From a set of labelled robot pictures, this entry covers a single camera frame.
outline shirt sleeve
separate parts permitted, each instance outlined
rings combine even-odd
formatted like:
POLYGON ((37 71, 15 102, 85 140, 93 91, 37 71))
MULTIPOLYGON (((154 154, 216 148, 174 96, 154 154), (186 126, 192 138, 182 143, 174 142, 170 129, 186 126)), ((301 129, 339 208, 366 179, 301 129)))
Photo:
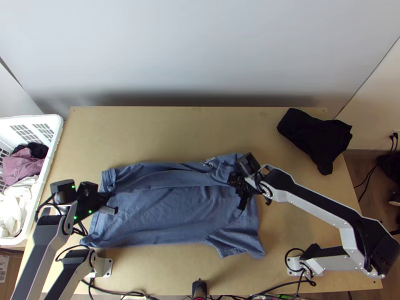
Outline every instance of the shirt sleeve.
POLYGON ((222 258, 243 252, 248 252, 255 259, 265 255, 257 229, 245 228, 237 223, 214 231, 203 243, 214 246, 222 258))

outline floor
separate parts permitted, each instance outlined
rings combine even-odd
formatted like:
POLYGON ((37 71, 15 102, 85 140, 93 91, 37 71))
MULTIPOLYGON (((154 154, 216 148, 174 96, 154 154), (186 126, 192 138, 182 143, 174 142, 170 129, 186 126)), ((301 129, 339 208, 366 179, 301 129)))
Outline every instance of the floor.
MULTIPOLYGON (((376 154, 364 152, 348 152, 345 154, 348 171, 353 185, 361 183, 368 171, 375 165, 376 154)), ((397 188, 396 184, 388 179, 383 172, 377 168, 370 180, 368 190, 363 196, 360 207, 362 214, 366 217, 381 220, 383 225, 389 230, 397 229, 395 222, 396 216, 400 213, 400 208, 388 204, 391 191, 397 188)), ((356 189, 357 197, 363 192, 364 186, 356 189)), ((382 281, 383 289, 368 291, 352 291, 335 293, 310 293, 301 294, 304 299, 309 300, 395 300, 399 298, 398 290, 400 286, 400 259, 396 262, 387 277, 382 281)), ((93 295, 95 300, 116 300, 119 296, 112 295, 93 295)), ((181 300, 184 296, 162 296, 160 300, 181 300)), ((72 300, 87 300, 88 295, 74 295, 72 300)))

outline white wall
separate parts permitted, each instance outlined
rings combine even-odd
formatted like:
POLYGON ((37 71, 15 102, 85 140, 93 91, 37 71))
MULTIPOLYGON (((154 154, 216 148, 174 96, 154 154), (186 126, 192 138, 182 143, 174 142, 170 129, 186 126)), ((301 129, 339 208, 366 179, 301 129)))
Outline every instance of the white wall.
MULTIPOLYGON (((0 56, 40 107, 62 114, 156 93, 335 114, 396 40, 399 11, 398 0, 7 1, 0 56)), ((204 103, 232 104, 190 104, 204 103)))
POLYGON ((350 149, 390 149, 400 131, 400 40, 337 118, 353 125, 350 149))
POLYGON ((40 114, 31 97, 0 64, 0 118, 40 114))

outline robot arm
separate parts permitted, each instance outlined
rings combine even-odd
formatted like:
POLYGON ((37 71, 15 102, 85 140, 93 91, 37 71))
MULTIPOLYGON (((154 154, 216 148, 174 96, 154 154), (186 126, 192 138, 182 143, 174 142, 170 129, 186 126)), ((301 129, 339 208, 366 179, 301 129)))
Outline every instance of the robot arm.
MULTIPOLYGON (((100 211, 115 214, 106 206, 110 195, 98 193, 98 185, 81 182, 78 190, 72 179, 50 185, 54 203, 61 213, 51 215, 53 204, 44 206, 33 231, 33 249, 15 287, 11 300, 37 300, 48 276, 56 252, 73 233, 74 224, 100 211)), ((62 259, 63 270, 45 299, 71 299, 79 281, 87 276, 109 277, 113 260, 98 257, 93 249, 73 249, 62 259)))
POLYGON ((353 270, 381 279, 399 257, 399 243, 378 220, 363 217, 353 208, 297 184, 281 169, 260 166, 251 153, 240 157, 236 165, 241 172, 232 174, 228 183, 240 187, 238 208, 246 205, 249 195, 262 194, 267 205, 271 201, 290 203, 339 229, 341 246, 320 248, 315 243, 301 256, 286 258, 290 276, 299 276, 303 270, 308 278, 325 270, 353 270))

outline cardboard box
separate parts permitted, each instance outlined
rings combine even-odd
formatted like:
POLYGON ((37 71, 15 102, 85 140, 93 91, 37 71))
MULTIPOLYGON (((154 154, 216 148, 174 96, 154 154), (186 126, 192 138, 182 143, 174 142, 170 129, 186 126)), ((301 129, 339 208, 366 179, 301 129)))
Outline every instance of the cardboard box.
POLYGON ((23 254, 21 251, 0 248, 0 300, 10 300, 23 254))

